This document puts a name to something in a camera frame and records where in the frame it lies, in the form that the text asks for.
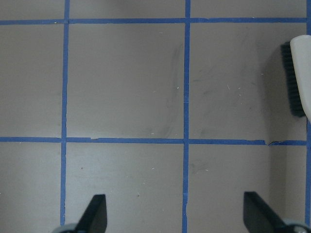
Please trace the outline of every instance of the gray floor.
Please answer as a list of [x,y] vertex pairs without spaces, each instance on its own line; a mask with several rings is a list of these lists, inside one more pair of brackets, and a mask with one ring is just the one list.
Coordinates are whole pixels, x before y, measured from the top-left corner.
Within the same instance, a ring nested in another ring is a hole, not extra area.
[[[71,18],[180,18],[185,2],[71,0]],[[191,17],[305,17],[306,1],[192,0]],[[64,2],[3,0],[0,20],[62,19]],[[0,25],[0,137],[61,135],[63,24]],[[190,138],[306,140],[290,114],[279,45],[305,23],[193,23]],[[67,136],[183,138],[185,25],[70,24]],[[183,145],[67,143],[66,223],[106,193],[107,233],[182,231]],[[0,143],[0,225],[60,222],[61,144]],[[246,233],[257,191],[304,221],[304,146],[190,145],[189,233]]]

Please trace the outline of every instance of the black bristles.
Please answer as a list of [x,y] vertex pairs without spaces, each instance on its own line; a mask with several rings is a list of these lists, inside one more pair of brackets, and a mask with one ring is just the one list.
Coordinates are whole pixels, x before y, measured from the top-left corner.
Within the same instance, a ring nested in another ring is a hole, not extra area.
[[291,113],[297,117],[304,117],[306,114],[303,111],[300,95],[298,91],[297,80],[295,76],[294,63],[291,53],[291,45],[289,42],[281,45],[283,66],[286,73],[288,100],[290,102]]

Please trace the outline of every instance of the brush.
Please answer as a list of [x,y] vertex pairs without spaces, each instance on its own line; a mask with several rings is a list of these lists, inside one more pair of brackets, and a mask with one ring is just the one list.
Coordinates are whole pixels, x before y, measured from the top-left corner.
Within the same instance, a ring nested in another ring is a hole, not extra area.
[[311,36],[300,35],[281,45],[291,113],[311,119]]

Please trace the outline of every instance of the blue tape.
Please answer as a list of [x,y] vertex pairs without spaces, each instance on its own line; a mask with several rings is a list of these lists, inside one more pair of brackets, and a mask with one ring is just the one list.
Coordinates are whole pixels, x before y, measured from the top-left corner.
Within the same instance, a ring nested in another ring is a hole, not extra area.
[[68,137],[67,142],[72,143],[139,143],[139,144],[183,144],[183,139],[165,138],[90,138]]
[[[190,6],[186,5],[190,16]],[[36,24],[133,24],[133,23],[306,23],[308,18],[73,18],[69,19],[69,7],[65,19],[0,20],[0,25]]]
[[306,23],[306,18],[191,18],[190,23]]
[[0,137],[0,142],[52,142],[60,143],[57,137]]
[[189,139],[190,144],[212,144],[212,145],[263,145],[264,140],[238,140],[238,139]]
[[[65,0],[64,18],[68,22],[70,1]],[[62,141],[61,141],[61,180],[60,180],[60,225],[65,224],[66,201],[66,140],[67,140],[67,86],[68,86],[68,45],[69,24],[64,24],[63,44],[63,90],[62,90]]]
[[303,140],[287,140],[287,141],[272,142],[268,146],[305,146],[306,144],[307,142]]
[[65,0],[64,19],[69,20],[70,0]]
[[36,25],[36,24],[64,24],[64,19],[42,19],[42,20],[0,20],[0,25]]
[[311,0],[307,0],[307,34],[311,35]]
[[190,14],[191,0],[185,5],[185,56],[184,56],[184,158],[183,158],[183,206],[182,233],[188,231],[187,204],[189,191],[189,70],[190,70]]
[[182,207],[182,233],[188,231],[187,221],[187,203],[188,203],[188,183],[189,183],[189,143],[184,144],[184,161],[183,161],[183,207]]
[[[311,34],[311,0],[307,0],[307,34]],[[311,212],[311,124],[307,121],[305,223],[310,225]]]
[[185,18],[73,18],[70,24],[185,23]]
[[306,161],[306,207],[305,223],[310,225],[311,208],[311,124],[307,122],[307,161]]

